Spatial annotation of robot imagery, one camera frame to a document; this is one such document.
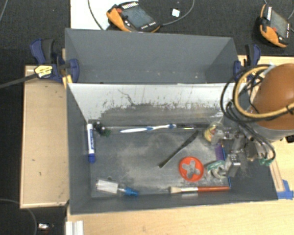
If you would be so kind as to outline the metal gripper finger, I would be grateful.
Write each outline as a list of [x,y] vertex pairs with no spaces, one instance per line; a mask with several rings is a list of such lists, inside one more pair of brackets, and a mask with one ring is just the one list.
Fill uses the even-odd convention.
[[221,129],[215,129],[215,132],[212,135],[212,144],[217,144],[220,140],[232,140],[234,138],[234,133],[230,133],[229,131],[223,131]]
[[241,168],[241,159],[236,154],[230,154],[225,160],[225,176],[234,177]]

